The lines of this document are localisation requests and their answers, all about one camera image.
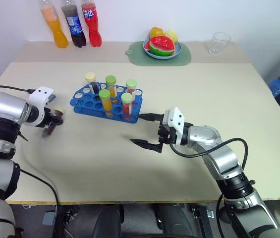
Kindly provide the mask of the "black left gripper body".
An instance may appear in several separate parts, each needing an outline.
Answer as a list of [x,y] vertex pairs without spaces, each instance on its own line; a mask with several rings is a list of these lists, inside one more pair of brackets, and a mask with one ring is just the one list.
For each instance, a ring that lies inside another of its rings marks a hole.
[[44,108],[44,127],[48,128],[51,123],[54,123],[57,121],[56,116],[53,112],[53,110],[49,109],[49,108]]

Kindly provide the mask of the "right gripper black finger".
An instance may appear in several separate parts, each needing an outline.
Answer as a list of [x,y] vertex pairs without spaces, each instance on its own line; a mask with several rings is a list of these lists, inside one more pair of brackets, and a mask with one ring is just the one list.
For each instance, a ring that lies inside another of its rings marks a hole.
[[142,140],[142,139],[131,139],[130,141],[140,146],[141,148],[156,151],[156,152],[162,152],[162,144],[152,144],[149,143],[147,140]]
[[162,121],[164,118],[164,114],[145,113],[145,114],[139,114],[137,117],[139,119],[143,119],[147,121]]

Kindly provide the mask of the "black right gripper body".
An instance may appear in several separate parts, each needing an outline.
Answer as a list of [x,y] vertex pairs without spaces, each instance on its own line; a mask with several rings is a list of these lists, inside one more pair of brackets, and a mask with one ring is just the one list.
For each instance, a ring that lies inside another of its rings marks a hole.
[[176,130],[173,127],[169,127],[167,124],[163,124],[164,114],[161,115],[158,136],[159,136],[159,144],[157,152],[162,152],[162,148],[164,144],[173,144],[176,139]]

